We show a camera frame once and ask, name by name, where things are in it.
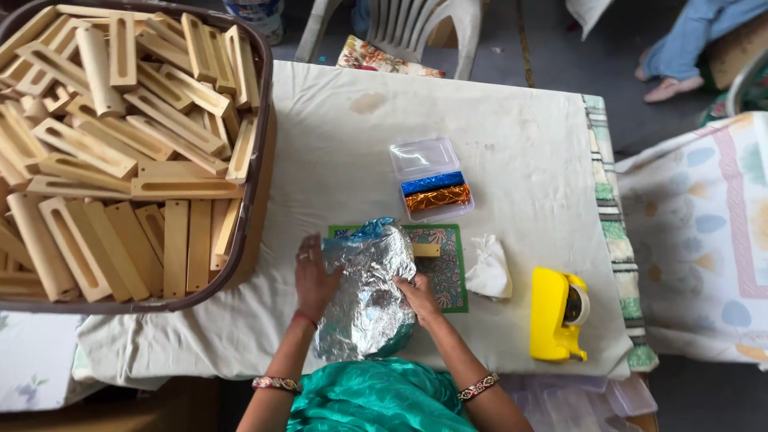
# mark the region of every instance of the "blue jeans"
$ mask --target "blue jeans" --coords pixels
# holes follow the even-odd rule
[[[709,42],[768,10],[768,0],[688,0],[672,30],[643,60],[646,76],[699,76],[696,61]]]

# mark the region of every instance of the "woman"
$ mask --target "woman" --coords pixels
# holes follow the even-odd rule
[[[640,58],[637,79],[664,78],[644,100],[666,101],[701,87],[704,80],[696,62],[704,47],[766,10],[766,0],[688,0],[669,34]]]
[[[410,302],[432,336],[450,371],[434,372],[423,364],[389,358],[329,364],[302,379],[306,353],[339,281],[342,268],[327,274],[319,234],[302,241],[296,254],[298,308],[237,428],[239,432],[277,430],[480,430],[530,431],[510,397],[442,316],[429,279],[415,285],[392,281]],[[458,388],[467,389],[459,400]]]

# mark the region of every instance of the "woman's hand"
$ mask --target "woman's hand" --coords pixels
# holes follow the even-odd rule
[[[308,235],[296,254],[296,296],[297,310],[313,321],[320,321],[326,306],[339,289],[344,267],[337,267],[327,274],[320,251],[320,234]]]
[[[428,322],[442,317],[440,306],[432,293],[432,282],[421,273],[416,273],[413,277],[413,285],[400,276],[392,276],[392,282],[406,296],[408,302],[416,312],[419,324],[426,326]]]

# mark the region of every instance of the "white plastic chair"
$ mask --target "white plastic chair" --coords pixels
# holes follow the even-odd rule
[[[458,66],[453,79],[469,80],[480,39],[482,0],[445,0],[437,6],[441,1],[369,0],[371,27],[366,40],[389,55],[421,63],[429,33],[450,16],[458,36]],[[328,20],[341,2],[315,0],[296,50],[296,61],[307,63],[315,59]]]

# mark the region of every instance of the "yellow tape dispenser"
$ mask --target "yellow tape dispenser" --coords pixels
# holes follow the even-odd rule
[[[587,361],[578,333],[589,317],[587,285],[573,274],[533,270],[531,357],[543,361]]]

